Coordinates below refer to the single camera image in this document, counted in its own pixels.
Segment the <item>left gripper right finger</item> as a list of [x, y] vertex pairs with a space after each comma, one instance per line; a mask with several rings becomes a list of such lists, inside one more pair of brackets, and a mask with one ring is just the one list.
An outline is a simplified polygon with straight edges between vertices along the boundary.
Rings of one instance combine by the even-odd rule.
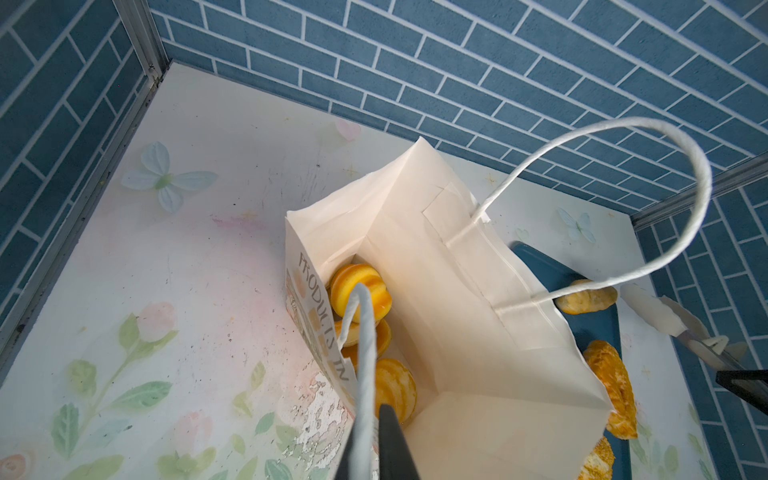
[[391, 405], [379, 408], [379, 476], [381, 480], [419, 480], [419, 474]]

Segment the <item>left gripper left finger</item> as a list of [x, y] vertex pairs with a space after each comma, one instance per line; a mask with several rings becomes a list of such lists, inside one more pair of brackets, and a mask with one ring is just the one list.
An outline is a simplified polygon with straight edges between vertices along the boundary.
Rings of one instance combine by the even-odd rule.
[[338, 464], [336, 472], [334, 474], [334, 480], [349, 480], [350, 479], [350, 456], [351, 450], [354, 445], [353, 431], [349, 432], [346, 440], [341, 460]]

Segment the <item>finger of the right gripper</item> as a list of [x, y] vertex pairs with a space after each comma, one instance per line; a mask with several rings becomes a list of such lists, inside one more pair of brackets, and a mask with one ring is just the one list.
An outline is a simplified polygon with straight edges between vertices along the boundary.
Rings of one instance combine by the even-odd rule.
[[720, 370], [716, 382], [763, 414], [768, 414], [767, 370]]

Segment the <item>metal tongs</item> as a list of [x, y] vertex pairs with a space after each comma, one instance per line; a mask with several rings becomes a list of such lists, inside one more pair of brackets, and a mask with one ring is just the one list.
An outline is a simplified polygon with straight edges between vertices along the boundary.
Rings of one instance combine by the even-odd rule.
[[647, 324], [676, 339], [709, 366], [715, 373], [715, 382], [720, 370], [759, 370], [742, 365], [741, 359], [748, 350], [745, 342], [712, 335], [698, 317], [670, 298], [655, 297], [635, 284], [622, 285], [620, 296]]

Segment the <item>small braided ring bread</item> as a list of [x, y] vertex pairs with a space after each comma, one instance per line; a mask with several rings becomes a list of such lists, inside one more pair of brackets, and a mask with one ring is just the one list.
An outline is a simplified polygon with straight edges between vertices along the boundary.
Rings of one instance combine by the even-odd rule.
[[389, 405], [399, 423], [407, 423], [416, 409], [418, 399], [411, 371], [398, 360], [382, 358], [376, 363], [375, 389], [376, 417], [379, 417], [382, 405]]

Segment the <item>orange half-moon bread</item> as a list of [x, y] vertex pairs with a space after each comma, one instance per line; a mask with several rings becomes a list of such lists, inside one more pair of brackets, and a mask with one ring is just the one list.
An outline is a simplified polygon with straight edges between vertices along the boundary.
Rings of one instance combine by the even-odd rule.
[[[376, 326], [377, 358], [382, 358], [392, 341], [392, 331], [385, 319]], [[349, 359], [355, 370], [358, 369], [358, 345], [345, 346], [341, 349], [341, 355]]]

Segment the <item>white paper bag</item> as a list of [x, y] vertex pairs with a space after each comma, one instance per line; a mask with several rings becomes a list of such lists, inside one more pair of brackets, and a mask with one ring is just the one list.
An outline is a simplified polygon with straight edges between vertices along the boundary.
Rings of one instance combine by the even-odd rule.
[[[613, 410], [555, 300], [425, 140], [286, 215], [288, 309], [352, 411], [350, 479], [379, 476], [375, 370], [412, 373], [420, 479], [574, 479]], [[377, 358], [376, 326], [392, 341]], [[358, 369], [341, 355], [358, 345]]]

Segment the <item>large yellow ring bread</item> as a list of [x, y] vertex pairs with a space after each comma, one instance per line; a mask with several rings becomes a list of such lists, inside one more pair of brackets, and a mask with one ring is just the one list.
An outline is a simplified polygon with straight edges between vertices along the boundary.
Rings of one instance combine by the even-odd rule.
[[592, 341], [584, 358], [595, 376], [602, 382], [611, 400], [606, 429], [616, 438], [638, 438], [637, 409], [629, 374], [618, 351], [603, 340]]

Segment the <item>large sesame oval bread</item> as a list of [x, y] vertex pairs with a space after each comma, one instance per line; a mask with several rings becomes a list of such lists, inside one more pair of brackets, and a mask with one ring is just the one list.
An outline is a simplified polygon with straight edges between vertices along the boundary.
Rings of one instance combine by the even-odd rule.
[[611, 480], [615, 455], [606, 437], [602, 437], [586, 457], [578, 480]]

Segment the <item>striped yellow bread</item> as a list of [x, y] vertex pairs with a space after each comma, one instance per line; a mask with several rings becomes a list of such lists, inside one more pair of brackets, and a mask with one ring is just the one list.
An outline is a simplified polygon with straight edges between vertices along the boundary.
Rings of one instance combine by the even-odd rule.
[[559, 297], [555, 300], [555, 305], [564, 314], [582, 315], [606, 310], [617, 300], [618, 291], [614, 287], [606, 287]]

